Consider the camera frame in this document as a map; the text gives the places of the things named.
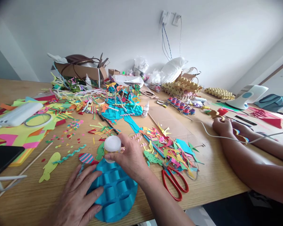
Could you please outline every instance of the hand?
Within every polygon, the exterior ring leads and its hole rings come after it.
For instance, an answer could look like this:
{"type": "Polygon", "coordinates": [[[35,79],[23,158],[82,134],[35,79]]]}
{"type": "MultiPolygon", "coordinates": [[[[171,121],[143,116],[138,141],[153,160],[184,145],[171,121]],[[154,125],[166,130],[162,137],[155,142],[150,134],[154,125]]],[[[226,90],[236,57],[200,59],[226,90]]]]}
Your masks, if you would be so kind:
{"type": "Polygon", "coordinates": [[[251,130],[249,127],[241,123],[238,123],[236,121],[232,121],[232,126],[234,129],[237,129],[240,131],[239,135],[246,137],[246,138],[249,138],[254,133],[254,131],[251,130]]]}
{"type": "Polygon", "coordinates": [[[57,205],[44,218],[41,226],[85,226],[101,210],[100,205],[93,205],[103,193],[104,188],[98,187],[86,195],[91,183],[99,177],[102,172],[95,171],[96,165],[86,168],[78,177],[81,165],[75,169],[57,205]]]}
{"type": "Polygon", "coordinates": [[[109,153],[104,158],[116,161],[129,177],[139,183],[151,172],[145,162],[141,147],[136,140],[130,139],[124,133],[120,133],[118,137],[126,147],[124,152],[122,154],[118,152],[109,153]]]}
{"type": "Polygon", "coordinates": [[[233,127],[231,122],[228,119],[225,119],[224,122],[220,121],[221,118],[215,118],[213,122],[213,129],[219,136],[227,137],[228,134],[233,134],[233,127]]]}

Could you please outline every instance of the white power bank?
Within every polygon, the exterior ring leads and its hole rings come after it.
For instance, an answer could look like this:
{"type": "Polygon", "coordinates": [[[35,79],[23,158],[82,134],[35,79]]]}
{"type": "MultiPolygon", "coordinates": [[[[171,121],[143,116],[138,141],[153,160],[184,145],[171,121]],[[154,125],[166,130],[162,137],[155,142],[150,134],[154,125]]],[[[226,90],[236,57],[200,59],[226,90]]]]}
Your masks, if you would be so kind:
{"type": "Polygon", "coordinates": [[[22,106],[15,108],[11,112],[4,114],[4,116],[0,118],[0,126],[19,126],[42,107],[43,104],[37,102],[25,103],[22,106]]]}

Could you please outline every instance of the teal bag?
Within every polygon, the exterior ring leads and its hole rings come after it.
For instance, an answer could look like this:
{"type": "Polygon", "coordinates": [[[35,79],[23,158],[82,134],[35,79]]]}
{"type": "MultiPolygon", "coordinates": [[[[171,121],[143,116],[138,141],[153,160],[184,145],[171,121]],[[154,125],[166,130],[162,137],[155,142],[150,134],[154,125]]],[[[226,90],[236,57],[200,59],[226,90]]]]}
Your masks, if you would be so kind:
{"type": "Polygon", "coordinates": [[[278,112],[281,108],[283,108],[283,96],[269,94],[254,104],[265,110],[278,112]]]}

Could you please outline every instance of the glue stick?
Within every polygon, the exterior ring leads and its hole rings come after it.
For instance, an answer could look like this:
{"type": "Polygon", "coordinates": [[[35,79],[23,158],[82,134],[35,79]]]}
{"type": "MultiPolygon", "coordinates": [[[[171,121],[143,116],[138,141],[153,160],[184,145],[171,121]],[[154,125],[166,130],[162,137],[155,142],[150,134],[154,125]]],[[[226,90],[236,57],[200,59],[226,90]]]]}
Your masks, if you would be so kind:
{"type": "MultiPolygon", "coordinates": [[[[104,142],[104,153],[112,153],[112,152],[120,152],[122,142],[117,136],[109,136],[106,138],[104,142]]],[[[109,161],[106,159],[108,163],[115,163],[115,161],[109,161]]]]}
{"type": "Polygon", "coordinates": [[[149,102],[146,104],[146,106],[144,107],[144,109],[142,110],[142,117],[146,118],[147,114],[148,114],[148,110],[149,110],[149,102]]]}

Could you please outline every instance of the red scissor handle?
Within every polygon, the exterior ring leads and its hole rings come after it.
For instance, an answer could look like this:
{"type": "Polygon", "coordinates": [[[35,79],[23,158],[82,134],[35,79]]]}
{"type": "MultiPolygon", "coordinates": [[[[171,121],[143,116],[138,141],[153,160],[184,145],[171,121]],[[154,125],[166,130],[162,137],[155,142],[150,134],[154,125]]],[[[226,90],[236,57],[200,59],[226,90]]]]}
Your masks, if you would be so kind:
{"type": "Polygon", "coordinates": [[[188,186],[188,183],[186,182],[185,178],[177,171],[177,170],[174,170],[183,180],[183,182],[185,183],[185,187],[186,189],[184,190],[180,184],[178,183],[178,181],[175,179],[174,175],[172,174],[171,170],[167,167],[167,170],[168,172],[170,173],[171,177],[168,175],[167,171],[165,169],[163,169],[161,172],[162,172],[162,178],[163,178],[163,184],[164,184],[164,187],[167,189],[167,191],[170,193],[170,195],[178,202],[180,202],[182,200],[182,193],[180,191],[183,191],[185,193],[187,193],[189,191],[189,186],[188,186]],[[174,188],[176,189],[179,197],[176,198],[172,195],[172,193],[169,191],[168,187],[167,187],[167,184],[166,184],[166,181],[165,181],[165,175],[167,176],[167,178],[169,179],[169,181],[173,184],[174,188]]]}

